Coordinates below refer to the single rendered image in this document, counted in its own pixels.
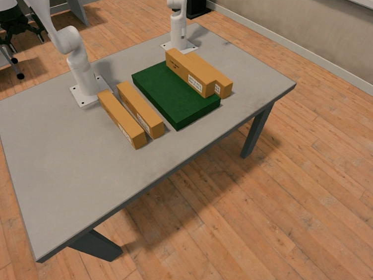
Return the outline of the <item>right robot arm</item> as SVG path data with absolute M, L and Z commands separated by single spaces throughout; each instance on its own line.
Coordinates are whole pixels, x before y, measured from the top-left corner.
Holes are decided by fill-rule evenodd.
M 50 16 L 50 0 L 24 1 L 36 15 L 57 50 L 63 55 L 71 52 L 66 61 L 82 94 L 85 96 L 97 94 L 100 87 L 78 30 L 73 26 L 68 26 L 56 31 Z M 0 0 L 0 11 L 16 5 L 16 0 Z

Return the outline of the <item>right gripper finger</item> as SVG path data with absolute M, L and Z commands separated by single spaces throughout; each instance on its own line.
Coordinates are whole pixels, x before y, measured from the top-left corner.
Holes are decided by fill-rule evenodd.
M 14 26 L 10 25 L 8 32 L 6 31 L 5 39 L 1 39 L 1 37 L 0 37 L 0 45 L 3 45 L 3 44 L 8 45 L 8 47 L 10 48 L 10 50 L 13 53 L 17 54 L 16 49 L 14 48 L 14 46 L 11 43 L 11 38 L 12 38 L 12 35 L 13 35 L 13 31 L 14 31 Z
M 32 25 L 30 25 L 30 24 L 25 25 L 25 24 L 23 24 L 23 23 L 21 23 L 21 22 L 19 22 L 18 25 L 19 25 L 20 27 L 22 27 L 22 28 L 25 28 L 25 29 L 27 29 L 27 30 L 29 30 L 29 31 L 31 31 L 31 32 L 36 33 L 36 35 L 38 36 L 38 38 L 39 38 L 41 44 L 44 44 L 44 43 L 43 43 L 43 42 L 44 42 L 44 39 L 43 39 L 43 37 L 42 37 L 42 35 L 41 35 L 41 32 L 44 31 L 44 28 L 43 28 L 42 24 L 40 23 L 40 21 L 38 20 L 38 18 L 36 17 L 36 15 L 35 15 L 33 12 L 31 12 L 31 13 L 30 13 L 29 15 L 27 15 L 26 17 L 27 17 L 28 19 L 32 20 L 32 21 L 35 21 L 36 24 L 37 24 L 39 27 L 38 27 L 38 28 L 35 28 L 35 27 L 33 27 Z

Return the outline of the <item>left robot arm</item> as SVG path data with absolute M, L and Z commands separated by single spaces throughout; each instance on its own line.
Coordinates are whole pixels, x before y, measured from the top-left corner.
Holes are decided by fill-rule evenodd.
M 171 46 L 184 50 L 187 47 L 187 0 L 167 0 L 167 6 L 181 9 L 171 14 Z

